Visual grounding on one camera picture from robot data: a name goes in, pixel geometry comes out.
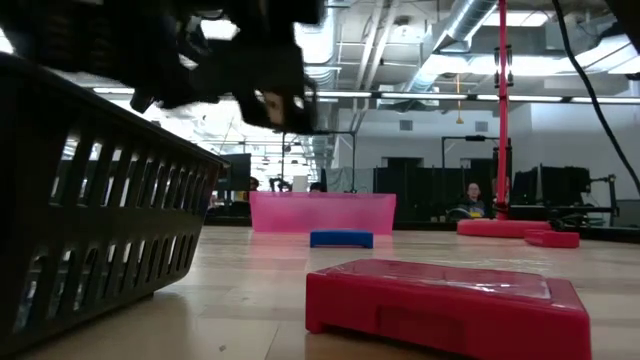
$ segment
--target pink translucent bin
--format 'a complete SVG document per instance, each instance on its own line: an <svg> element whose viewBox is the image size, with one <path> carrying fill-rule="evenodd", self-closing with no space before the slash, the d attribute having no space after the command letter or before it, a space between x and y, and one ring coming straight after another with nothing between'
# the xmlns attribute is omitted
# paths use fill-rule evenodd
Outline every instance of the pink translucent bin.
<svg viewBox="0 0 640 360"><path fill-rule="evenodd" d="M391 235L396 195L252 192L250 203L256 232L354 229Z"/></svg>

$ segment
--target black cable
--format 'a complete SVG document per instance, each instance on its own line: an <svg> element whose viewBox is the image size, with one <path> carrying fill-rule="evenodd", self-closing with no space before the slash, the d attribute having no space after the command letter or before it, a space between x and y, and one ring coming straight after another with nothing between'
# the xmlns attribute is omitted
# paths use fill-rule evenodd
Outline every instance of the black cable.
<svg viewBox="0 0 640 360"><path fill-rule="evenodd" d="M602 124L604 132L607 134L607 137L609 137L609 140L611 141L611 145L613 145L613 148L616 150L616 154L618 154L620 161L622 161L622 164L629 172L629 175L633 180L633 184L636 186L638 194L640 194L640 180L638 180L638 175L636 175L635 170L633 170L633 167L629 163L629 160L627 160L627 156L622 151L622 148L620 147L618 140L616 140L616 136L613 134L613 131L611 131L611 127L609 127L609 124L604 117L604 113L602 113L602 108L600 108L598 97L596 96L596 92L591 85L589 77L587 76L587 74L585 74L582 66L580 66L580 64L576 60L575 55L573 54L573 51L571 50L571 43L569 42L569 35L567 34L567 24L564 22L564 13L562 12L560 3L558 2L558 0L551 0L551 2L553 2L553 7L555 8L556 14L558 15L558 24L560 25L560 33L562 34L562 42L564 43L564 50L567 53L567 57L569 58L569 61L571 61L571 65L573 65L573 67L578 72L578 75L580 75L580 79L582 79L584 86L587 88L587 92L589 93L589 97L591 98L591 101L593 103L593 109L596 111L596 115L598 115L598 120L600 120L600 124Z"/></svg>

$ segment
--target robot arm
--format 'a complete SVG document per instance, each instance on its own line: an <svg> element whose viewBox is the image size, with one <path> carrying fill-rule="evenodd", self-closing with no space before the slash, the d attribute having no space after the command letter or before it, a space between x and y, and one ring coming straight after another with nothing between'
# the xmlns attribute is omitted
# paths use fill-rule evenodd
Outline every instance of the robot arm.
<svg viewBox="0 0 640 360"><path fill-rule="evenodd" d="M206 39L199 21L207 14L240 31L229 41ZM299 134L313 133L316 98L305 96L315 86L293 25L317 24L323 15L323 0L0 2L0 26L19 56L133 87L136 111L231 94L246 122ZM197 66L188 69L180 55Z"/></svg>

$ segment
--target wooden floor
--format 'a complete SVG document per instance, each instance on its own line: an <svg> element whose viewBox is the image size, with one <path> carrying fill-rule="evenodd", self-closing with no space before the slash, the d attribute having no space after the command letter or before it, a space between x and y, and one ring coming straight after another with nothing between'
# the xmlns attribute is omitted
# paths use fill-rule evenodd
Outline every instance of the wooden floor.
<svg viewBox="0 0 640 360"><path fill-rule="evenodd" d="M361 258L526 271L568 278L592 318L595 359L640 359L640 246L578 250L453 233L397 232L376 249L309 249L306 236L207 227L189 275L113 316L26 354L38 360L442 359L357 334L304 329L305 274Z"/></svg>

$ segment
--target ceiling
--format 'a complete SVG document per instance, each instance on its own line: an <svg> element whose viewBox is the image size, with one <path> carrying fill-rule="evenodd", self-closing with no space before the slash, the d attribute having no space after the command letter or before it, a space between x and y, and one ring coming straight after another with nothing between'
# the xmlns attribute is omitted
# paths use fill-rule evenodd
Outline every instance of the ceiling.
<svg viewBox="0 0 640 360"><path fill-rule="evenodd" d="M637 57L635 49L629 53L624 44L618 46L616 43L611 46L618 47L610 49L609 53L591 54L593 56L589 57L590 51L602 50L603 43L599 35L615 21L608 14L604 1L563 0L561 3L575 45L574 51L581 54L579 56L584 60L584 64L582 61L581 64L590 74L596 92L611 96L624 91L627 87L625 75L609 72L623 63L630 64ZM307 72L318 81L320 88L402 91L413 89L412 80L427 73L431 77L426 88L429 92L496 93L493 80L495 65L492 60L493 48L498 45L496 12L488 13L484 18L484 26L473 33L468 48L460 52L459 45L466 43L458 42L438 50L430 50L428 46L430 37L435 39L438 31L449 23L451 12L456 12L453 0L329 0L328 4L328 16L322 26L297 28L297 40L304 51ZM511 93L584 95L582 82L567 67L551 1L510 0L508 5L509 36L514 49L514 86L510 89ZM234 30L232 24L224 21L208 22L203 29L209 37L223 38L231 36ZM367 54L369 59L363 63L363 57ZM596 55L599 58L594 62L592 60ZM557 67L553 74L536 74L532 71L536 67L548 68L546 64L549 61ZM130 89L122 89L113 81L87 74L63 76L83 87L108 88L109 91L101 91L102 96L128 107ZM393 107L396 105L370 101L367 111L379 113L369 113L364 117L360 136L384 136L390 128L397 130L399 117L420 119L426 116L420 115L420 112L426 112L429 118L436 118L438 114L448 118L452 112L458 111L457 102L430 102L418 107L421 111L415 114L410 111L412 114L398 115L397 108ZM486 111L487 117L493 117L497 108L497 104L492 103L465 102L461 105L463 111L480 114ZM351 126L351 100L323 103L320 108L323 127L348 130ZM280 172L277 158L282 153L282 147L278 145L282 141L281 135L244 124L233 103L195 104L173 112L152 108L143 116L160 121L163 127L215 152L251 151L256 154L256 167L268 168L264 171L265 176ZM412 136L419 137L421 134L414 133ZM287 137L285 140L293 145L285 163L289 166L294 160L298 162L294 165L299 168L295 171L300 174L313 172L315 179L317 172L314 171L318 167L328 166L331 161L335 141L332 137Z"/></svg>

